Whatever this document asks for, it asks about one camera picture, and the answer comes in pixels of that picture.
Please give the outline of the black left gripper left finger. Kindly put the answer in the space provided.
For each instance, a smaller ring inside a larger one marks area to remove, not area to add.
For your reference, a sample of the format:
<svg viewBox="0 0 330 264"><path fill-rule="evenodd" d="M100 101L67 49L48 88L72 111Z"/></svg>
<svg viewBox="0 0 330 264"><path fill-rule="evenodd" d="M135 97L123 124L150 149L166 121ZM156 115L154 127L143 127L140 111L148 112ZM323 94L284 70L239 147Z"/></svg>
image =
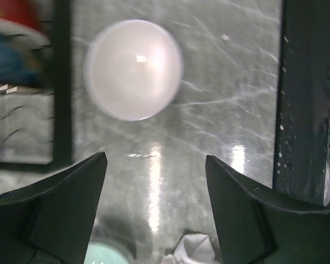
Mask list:
<svg viewBox="0 0 330 264"><path fill-rule="evenodd" d="M107 157L0 194L0 263L83 263Z"/></svg>

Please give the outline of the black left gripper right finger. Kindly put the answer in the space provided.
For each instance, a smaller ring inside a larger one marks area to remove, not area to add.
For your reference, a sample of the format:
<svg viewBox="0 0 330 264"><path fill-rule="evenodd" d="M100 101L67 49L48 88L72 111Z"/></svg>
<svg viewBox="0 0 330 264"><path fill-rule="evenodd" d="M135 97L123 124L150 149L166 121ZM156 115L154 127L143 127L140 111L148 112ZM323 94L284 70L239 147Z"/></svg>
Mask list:
<svg viewBox="0 0 330 264"><path fill-rule="evenodd" d="M330 208L270 189L213 155L205 171L224 263L330 263Z"/></svg>

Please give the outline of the pale green bowl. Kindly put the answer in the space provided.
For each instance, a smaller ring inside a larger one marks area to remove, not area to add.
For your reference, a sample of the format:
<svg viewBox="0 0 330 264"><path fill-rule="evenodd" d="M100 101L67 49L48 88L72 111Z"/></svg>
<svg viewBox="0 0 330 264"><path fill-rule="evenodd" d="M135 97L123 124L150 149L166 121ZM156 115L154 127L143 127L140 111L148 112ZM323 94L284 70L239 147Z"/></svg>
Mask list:
<svg viewBox="0 0 330 264"><path fill-rule="evenodd" d="M84 264L133 264L131 251L116 240L91 241L88 244Z"/></svg>

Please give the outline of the black wire dish rack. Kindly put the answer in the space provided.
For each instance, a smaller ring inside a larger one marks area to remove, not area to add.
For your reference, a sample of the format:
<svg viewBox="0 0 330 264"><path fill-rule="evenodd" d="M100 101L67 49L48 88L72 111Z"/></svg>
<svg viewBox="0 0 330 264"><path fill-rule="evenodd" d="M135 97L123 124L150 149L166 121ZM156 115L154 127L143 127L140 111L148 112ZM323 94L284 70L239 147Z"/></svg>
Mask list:
<svg viewBox="0 0 330 264"><path fill-rule="evenodd" d="M73 161L72 1L30 1L50 45L7 36L41 84L0 84L0 169L46 173Z"/></svg>

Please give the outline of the brown interior dark bowl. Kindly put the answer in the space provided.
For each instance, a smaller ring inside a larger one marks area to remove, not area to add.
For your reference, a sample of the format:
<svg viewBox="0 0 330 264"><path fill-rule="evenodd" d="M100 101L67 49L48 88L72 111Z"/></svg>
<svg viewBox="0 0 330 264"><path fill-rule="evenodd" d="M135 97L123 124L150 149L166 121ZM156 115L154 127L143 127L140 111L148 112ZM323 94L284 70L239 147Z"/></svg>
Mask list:
<svg viewBox="0 0 330 264"><path fill-rule="evenodd" d="M0 84L29 87L41 84L39 72L28 66L25 53L14 48L3 34L0 34Z"/></svg>

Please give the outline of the plain white bowl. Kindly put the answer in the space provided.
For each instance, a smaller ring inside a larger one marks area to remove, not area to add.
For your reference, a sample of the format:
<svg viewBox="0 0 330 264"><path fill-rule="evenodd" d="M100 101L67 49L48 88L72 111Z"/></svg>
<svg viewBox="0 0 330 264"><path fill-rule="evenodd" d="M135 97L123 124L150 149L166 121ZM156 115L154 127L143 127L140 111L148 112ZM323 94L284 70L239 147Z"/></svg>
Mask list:
<svg viewBox="0 0 330 264"><path fill-rule="evenodd" d="M122 20L90 43L84 82L96 107L115 119L153 117L175 98L182 82L180 47L163 27L146 20Z"/></svg>

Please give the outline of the cream bowl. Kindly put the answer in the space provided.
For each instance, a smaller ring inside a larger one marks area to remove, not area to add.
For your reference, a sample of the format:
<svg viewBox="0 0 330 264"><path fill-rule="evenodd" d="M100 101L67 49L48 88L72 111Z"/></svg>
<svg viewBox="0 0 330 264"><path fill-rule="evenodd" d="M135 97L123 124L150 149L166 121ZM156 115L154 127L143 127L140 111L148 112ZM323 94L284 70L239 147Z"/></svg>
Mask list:
<svg viewBox="0 0 330 264"><path fill-rule="evenodd" d="M50 45L30 1L0 1L0 33L25 36L38 47Z"/></svg>

